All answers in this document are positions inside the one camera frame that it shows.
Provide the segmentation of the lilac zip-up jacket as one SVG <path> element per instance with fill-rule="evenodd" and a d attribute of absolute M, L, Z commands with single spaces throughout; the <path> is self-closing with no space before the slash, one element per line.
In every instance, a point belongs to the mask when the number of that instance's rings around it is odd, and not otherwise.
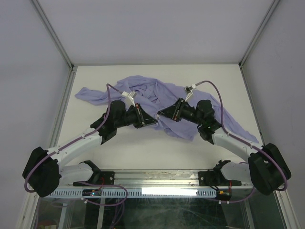
<path fill-rule="evenodd" d="M 158 119 L 155 129 L 164 130 L 169 136 L 192 141 L 198 127 L 224 124 L 225 129 L 235 135 L 252 142 L 258 141 L 210 93 L 195 90 L 192 98 L 185 102 L 186 92 L 182 86 L 163 83 L 155 78 L 130 76 L 119 80 L 109 92 L 83 87 L 75 97 L 92 105 L 102 105 L 108 101 L 124 101 L 122 92 L 133 91 L 136 92 L 135 102 Z"/>

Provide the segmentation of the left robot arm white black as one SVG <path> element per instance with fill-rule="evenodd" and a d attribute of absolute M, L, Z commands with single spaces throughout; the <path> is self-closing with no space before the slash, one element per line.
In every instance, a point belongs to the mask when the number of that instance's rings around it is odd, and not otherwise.
<path fill-rule="evenodd" d="M 81 154 L 98 147 L 117 134 L 118 128 L 134 126 L 139 129 L 154 125 L 157 120 L 146 113 L 140 104 L 126 108 L 124 102 L 109 103 L 106 112 L 88 129 L 60 146 L 48 149 L 35 148 L 22 173 L 24 188 L 29 193 L 46 197 L 58 187 L 73 184 L 106 184 L 101 170 L 90 160 L 70 166 L 69 163 Z"/>

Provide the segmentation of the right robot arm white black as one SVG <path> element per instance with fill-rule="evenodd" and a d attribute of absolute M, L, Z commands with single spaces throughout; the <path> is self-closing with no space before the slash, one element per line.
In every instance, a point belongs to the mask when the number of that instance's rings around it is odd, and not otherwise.
<path fill-rule="evenodd" d="M 225 130 L 215 118 L 211 101 L 200 100 L 191 107 L 184 99 L 158 111 L 158 115 L 179 122 L 182 119 L 197 125 L 200 137 L 220 146 L 243 159 L 246 164 L 230 161 L 215 166 L 213 180 L 219 185 L 229 180 L 250 182 L 262 194 L 270 195 L 275 190 L 283 191 L 292 174 L 278 147 L 272 143 L 261 146 Z"/>

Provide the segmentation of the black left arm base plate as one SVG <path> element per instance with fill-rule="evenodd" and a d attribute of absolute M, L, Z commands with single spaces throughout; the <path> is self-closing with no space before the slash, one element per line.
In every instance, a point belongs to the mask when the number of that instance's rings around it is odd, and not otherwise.
<path fill-rule="evenodd" d="M 93 175 L 87 181 L 74 182 L 73 186 L 102 186 L 102 185 L 113 185 L 115 180 L 114 171 L 99 171 L 94 172 Z"/>

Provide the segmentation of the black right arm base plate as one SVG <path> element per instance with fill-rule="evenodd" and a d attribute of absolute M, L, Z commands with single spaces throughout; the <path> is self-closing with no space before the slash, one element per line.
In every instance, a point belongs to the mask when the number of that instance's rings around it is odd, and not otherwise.
<path fill-rule="evenodd" d="M 212 170 L 207 171 L 199 171 L 198 172 L 198 181 L 199 186 L 213 186 L 213 187 L 219 187 L 219 186 L 241 186 L 241 181 L 237 180 L 227 180 L 224 178 L 221 172 L 215 172 Z"/>

